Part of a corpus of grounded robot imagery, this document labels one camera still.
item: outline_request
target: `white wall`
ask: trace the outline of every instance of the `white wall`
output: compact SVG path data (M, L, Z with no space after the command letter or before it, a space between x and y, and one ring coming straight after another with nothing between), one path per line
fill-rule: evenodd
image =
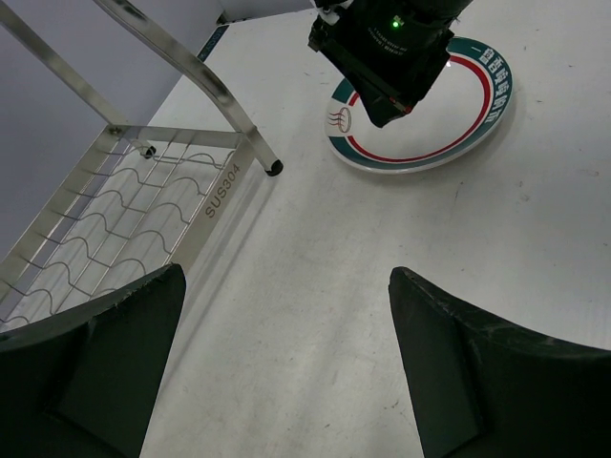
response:
M217 0L133 0L191 51ZM146 123L179 74L91 0L6 0L128 118ZM0 260L86 151L104 121L0 28Z
M270 16L310 8L309 0L220 0L228 20Z

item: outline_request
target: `stainless steel rack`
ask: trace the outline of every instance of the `stainless steel rack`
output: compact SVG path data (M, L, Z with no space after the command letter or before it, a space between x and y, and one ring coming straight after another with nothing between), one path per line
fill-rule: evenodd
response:
M3 26L108 123L0 263L0 331L87 302L168 262L188 272L254 159L272 177L283 169L196 56L130 2L93 1L193 81L233 132L132 125L0 0Z

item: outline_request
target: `red stripe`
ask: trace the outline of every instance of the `red stripe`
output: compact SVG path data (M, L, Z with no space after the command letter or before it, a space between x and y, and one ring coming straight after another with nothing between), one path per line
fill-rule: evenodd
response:
M428 153L427 155L423 155L423 156L419 156L419 157L410 157L408 159L390 159L388 157L376 156L376 155L370 153L369 151L367 151L361 145L359 145L359 143L356 141L354 136L350 135L348 137L348 142L352 145L352 147L356 151L361 153L363 156L368 157L370 159L375 159L375 160L378 160L378 161L381 161L381 162L406 163L406 162L415 162L416 160L422 160L422 159L427 159L429 157L441 155L441 154L447 152L448 150L450 150L451 148L453 148L454 146L460 144L465 138L467 138L469 135L471 135L474 132L474 130L477 129L477 127L481 124L481 121L484 119L484 116L486 115L486 112L488 111L488 106L490 105L490 100L492 98L492 88L491 88L490 82L489 82L488 78L486 77L486 74L484 73L484 71L478 65L476 65L474 62L472 62L470 60L467 60L464 57L461 57L459 55L451 56L450 60L452 62L457 63L457 64L464 65L465 67L470 69L473 73L475 73L475 75L477 75L477 77L479 78L479 81L481 81L482 87L484 88L484 104L481 107L481 111L479 112L479 116L475 120L473 126L471 126L469 128L469 130L467 132L465 132L465 134L463 134L460 138L458 138L457 140L455 140L452 143L450 143L448 146L446 146L444 148L441 148L440 150L437 150L437 151L435 151L433 153ZM353 104L356 103L358 98L359 98L358 94L354 94L352 96L352 99L350 100L349 105L353 106Z
M358 101L358 99L359 99L359 94L358 94L358 93L354 93L354 94L352 95L352 98L351 98L351 99L350 99L350 101L348 102L348 105L349 105L350 107L353 107L353 106L354 106L354 104L355 104L355 103Z

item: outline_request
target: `white plate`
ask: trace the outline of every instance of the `white plate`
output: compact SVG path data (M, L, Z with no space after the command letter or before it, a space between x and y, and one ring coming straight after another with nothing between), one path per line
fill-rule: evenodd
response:
M455 38L451 61L411 114L383 129L369 121L360 97L344 80L326 113L333 152L379 174L431 169L464 155L498 126L513 92L505 59L488 45Z

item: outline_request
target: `white panel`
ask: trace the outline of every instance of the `white panel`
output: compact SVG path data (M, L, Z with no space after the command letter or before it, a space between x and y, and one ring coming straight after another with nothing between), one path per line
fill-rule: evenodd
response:
M228 20L264 17L283 12L305 10L309 0L219 0Z

